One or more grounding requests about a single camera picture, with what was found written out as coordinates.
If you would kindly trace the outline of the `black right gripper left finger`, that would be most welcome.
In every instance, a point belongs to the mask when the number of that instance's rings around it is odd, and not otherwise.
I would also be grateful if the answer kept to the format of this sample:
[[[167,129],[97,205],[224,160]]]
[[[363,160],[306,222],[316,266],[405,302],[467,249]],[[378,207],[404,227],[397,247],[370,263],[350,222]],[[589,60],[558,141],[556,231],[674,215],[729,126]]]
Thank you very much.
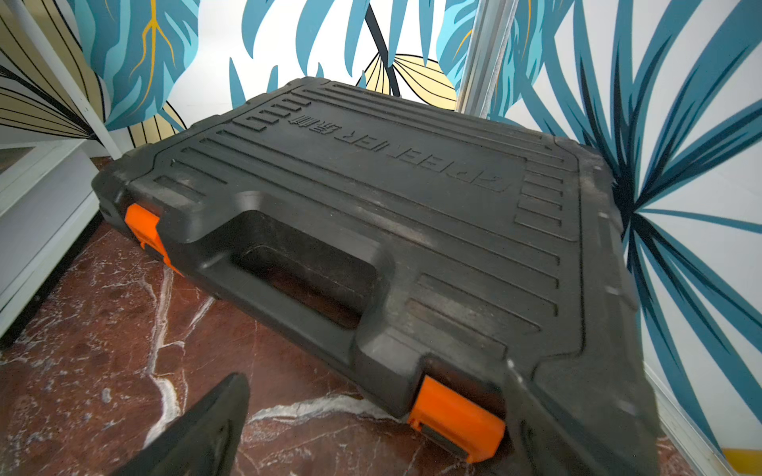
[[[115,475],[229,475],[246,422],[250,388],[231,373]]]

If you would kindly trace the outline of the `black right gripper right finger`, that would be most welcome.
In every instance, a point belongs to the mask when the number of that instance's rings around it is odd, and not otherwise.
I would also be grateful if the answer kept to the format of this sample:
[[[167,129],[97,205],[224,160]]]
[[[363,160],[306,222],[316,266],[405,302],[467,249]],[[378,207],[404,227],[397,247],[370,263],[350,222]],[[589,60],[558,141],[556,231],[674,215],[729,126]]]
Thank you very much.
[[[571,406],[556,400],[505,360],[503,389],[512,468],[527,475],[657,475],[659,432],[653,392],[645,404],[594,380],[575,381]]]

